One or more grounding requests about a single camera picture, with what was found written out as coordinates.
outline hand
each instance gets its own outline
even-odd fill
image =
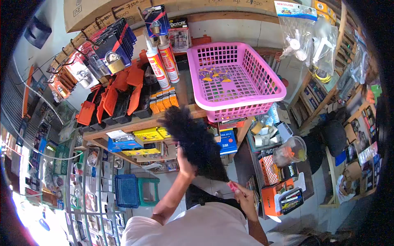
[[[196,177],[197,168],[192,166],[186,156],[183,154],[183,149],[178,142],[178,164],[179,164],[179,174],[185,176],[186,178],[193,180]]]
[[[238,188],[235,190],[234,198],[241,204],[241,208],[248,220],[257,222],[258,215],[255,208],[255,193],[236,182],[233,183]]]

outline white wall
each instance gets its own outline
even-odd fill
[[[40,7],[36,16],[40,20],[46,20],[47,25],[52,28],[52,33],[42,49],[32,46],[24,37],[20,39],[14,52],[14,60],[23,80],[27,78],[29,68],[33,64],[36,66],[44,65],[42,70],[45,72],[51,60],[46,61],[60,52],[61,48],[66,46],[70,39],[78,34],[78,32],[65,32],[63,0],[46,1]],[[270,22],[238,19],[205,20],[190,23],[190,33],[193,37],[202,37],[206,34],[212,38],[213,42],[238,41],[251,46],[282,48],[280,25]],[[133,59],[138,57],[140,50],[146,48],[144,37],[138,36],[134,46]],[[292,95],[295,94],[294,90],[301,85],[303,76],[300,75],[300,71],[301,67],[297,67],[294,62],[290,62],[289,58],[283,60],[279,67],[279,75],[289,81],[288,93],[285,98],[286,102],[291,101]],[[68,98],[68,101],[79,110],[81,103],[89,93],[90,91],[77,86]]]

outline roll of tape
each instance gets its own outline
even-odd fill
[[[260,135],[255,135],[254,138],[256,148],[263,146],[263,140],[261,139]]]

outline pink plastic basket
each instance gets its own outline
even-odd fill
[[[202,44],[189,48],[187,54],[194,99],[211,122],[264,114],[286,96],[281,80],[247,44]],[[218,72],[227,71],[231,82],[200,79],[199,70],[213,66]]]

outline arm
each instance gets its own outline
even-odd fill
[[[179,164],[177,178],[167,194],[154,207],[151,217],[151,219],[154,219],[162,225],[166,224],[168,219],[173,215],[187,188],[191,184],[191,181],[195,178],[195,169],[183,155],[181,147],[178,147],[177,159]]]
[[[267,236],[261,227],[258,220],[257,212],[255,209],[255,194],[253,191],[246,189],[245,187],[234,184],[238,189],[235,190],[234,198],[241,204],[241,208],[246,214],[247,224],[249,227],[249,235],[256,239],[259,243],[263,245],[268,245]]]

